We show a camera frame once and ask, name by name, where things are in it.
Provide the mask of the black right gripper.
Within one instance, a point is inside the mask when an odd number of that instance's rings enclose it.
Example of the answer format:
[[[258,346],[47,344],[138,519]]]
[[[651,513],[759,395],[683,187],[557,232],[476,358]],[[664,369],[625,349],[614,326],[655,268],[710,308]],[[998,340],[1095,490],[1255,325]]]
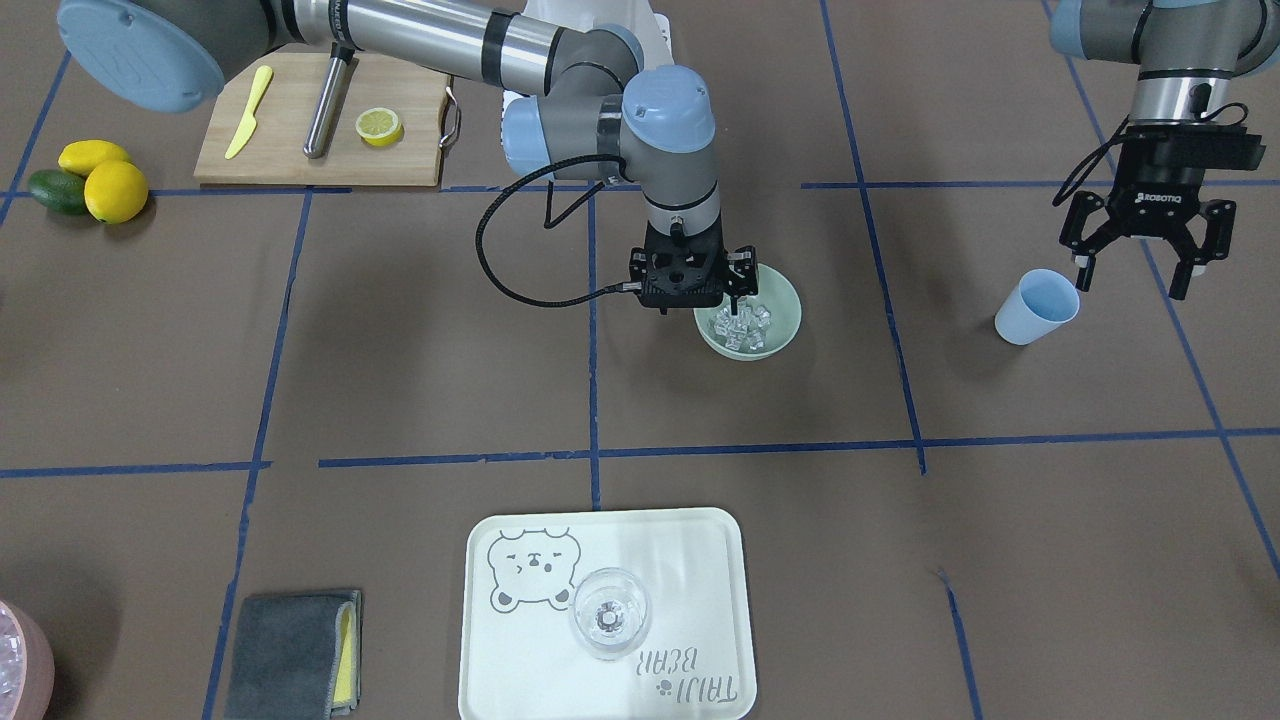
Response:
[[[742,297],[759,293],[756,249],[728,251],[721,222],[695,234],[648,225],[643,246],[631,250],[628,274],[628,292],[660,311],[714,307],[728,296],[730,315],[737,316]]]

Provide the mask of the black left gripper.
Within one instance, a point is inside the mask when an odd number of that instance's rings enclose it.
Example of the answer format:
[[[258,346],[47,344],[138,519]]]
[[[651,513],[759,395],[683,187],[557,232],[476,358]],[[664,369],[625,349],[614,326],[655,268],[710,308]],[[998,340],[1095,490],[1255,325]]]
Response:
[[[1087,156],[1085,172],[1112,147],[1120,149],[1120,160],[1107,197],[1074,191],[1059,236],[1078,268],[1074,286],[1082,293],[1091,290],[1097,258],[1115,241],[1155,237],[1178,255],[1167,296],[1183,301],[1196,274],[1226,259],[1231,247],[1238,204],[1203,201],[1204,173],[1254,170],[1266,146],[1244,126],[1119,126]],[[1085,234],[1087,220],[1098,211],[1106,219]],[[1188,228],[1193,218],[1204,219],[1202,240]]]

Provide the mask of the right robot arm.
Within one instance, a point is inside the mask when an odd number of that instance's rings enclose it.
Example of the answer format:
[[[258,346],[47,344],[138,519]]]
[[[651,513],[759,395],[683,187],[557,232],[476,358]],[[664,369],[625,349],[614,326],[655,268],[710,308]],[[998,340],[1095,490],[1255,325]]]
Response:
[[[631,29],[572,29],[471,1],[63,1],[58,29],[104,87],[152,111],[188,111],[289,44],[335,59],[374,53],[515,94],[500,127],[518,174],[477,223],[534,181],[640,187],[644,245],[628,279],[644,307],[736,306],[758,293],[753,246],[723,243],[716,118],[705,81],[645,68]]]

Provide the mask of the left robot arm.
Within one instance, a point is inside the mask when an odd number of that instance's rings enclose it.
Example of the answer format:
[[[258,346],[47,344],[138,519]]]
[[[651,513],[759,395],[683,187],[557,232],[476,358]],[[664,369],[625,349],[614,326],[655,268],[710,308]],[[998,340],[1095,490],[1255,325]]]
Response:
[[[1088,291],[1114,241],[1162,240],[1178,255],[1167,293],[1228,258],[1236,204],[1201,197],[1207,170],[1254,170],[1266,147],[1243,120],[1222,122],[1229,85],[1277,60],[1275,1],[1061,1],[1050,40],[1062,55],[1137,67],[1129,113],[1053,197],[1059,236]]]

